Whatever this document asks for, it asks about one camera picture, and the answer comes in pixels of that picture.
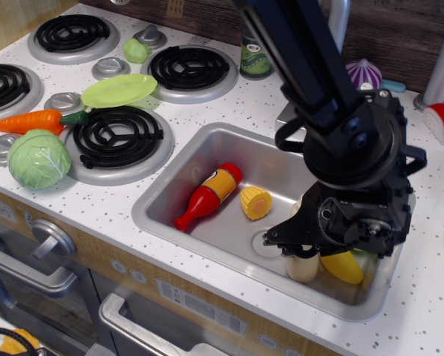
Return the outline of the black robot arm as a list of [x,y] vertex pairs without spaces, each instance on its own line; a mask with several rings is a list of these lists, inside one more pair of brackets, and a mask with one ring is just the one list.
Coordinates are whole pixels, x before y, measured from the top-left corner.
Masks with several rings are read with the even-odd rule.
[[390,256],[408,235],[409,176],[427,164],[410,146],[399,100],[353,86],[316,1],[234,1],[281,77],[296,115],[276,146],[300,153],[316,182],[300,209],[264,235],[265,245],[303,259],[360,249]]

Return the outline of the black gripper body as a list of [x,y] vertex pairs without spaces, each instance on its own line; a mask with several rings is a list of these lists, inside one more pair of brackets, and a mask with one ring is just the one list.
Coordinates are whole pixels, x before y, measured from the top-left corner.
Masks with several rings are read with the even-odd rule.
[[329,134],[307,127],[303,155],[316,183],[298,214],[315,220],[323,256],[353,248],[391,256],[405,242],[413,206],[410,175],[427,165],[408,145],[404,109],[387,90],[360,93],[360,106]]

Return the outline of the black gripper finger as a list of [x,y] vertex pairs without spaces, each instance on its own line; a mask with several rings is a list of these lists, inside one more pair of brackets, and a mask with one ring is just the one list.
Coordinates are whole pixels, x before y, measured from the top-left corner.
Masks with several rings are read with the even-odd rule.
[[301,259],[310,259],[319,252],[313,245],[285,245],[281,250],[285,257],[298,257]]
[[296,214],[288,220],[270,228],[263,235],[264,245],[276,245],[278,248],[319,249],[316,241],[315,220],[304,214]]

